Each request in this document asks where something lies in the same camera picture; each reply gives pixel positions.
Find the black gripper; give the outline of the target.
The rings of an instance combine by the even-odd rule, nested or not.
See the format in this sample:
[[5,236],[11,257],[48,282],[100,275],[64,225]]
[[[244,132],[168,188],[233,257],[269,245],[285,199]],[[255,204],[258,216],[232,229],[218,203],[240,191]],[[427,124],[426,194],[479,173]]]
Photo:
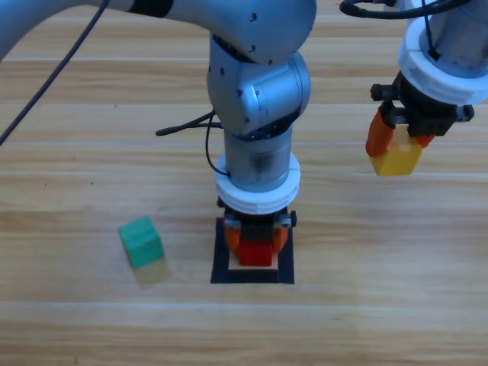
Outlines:
[[415,137],[416,148],[424,149],[436,136],[444,136],[453,124],[474,117],[472,105],[437,101],[419,91],[401,72],[390,85],[372,85],[371,98],[379,101],[380,107],[369,126],[365,144],[370,157],[387,151],[398,124],[406,124],[409,136]]
[[221,197],[217,206],[224,209],[224,239],[231,252],[238,252],[240,239],[271,240],[273,252],[281,252],[288,240],[290,228],[297,225],[297,212],[282,208],[272,213],[243,213],[225,204]]

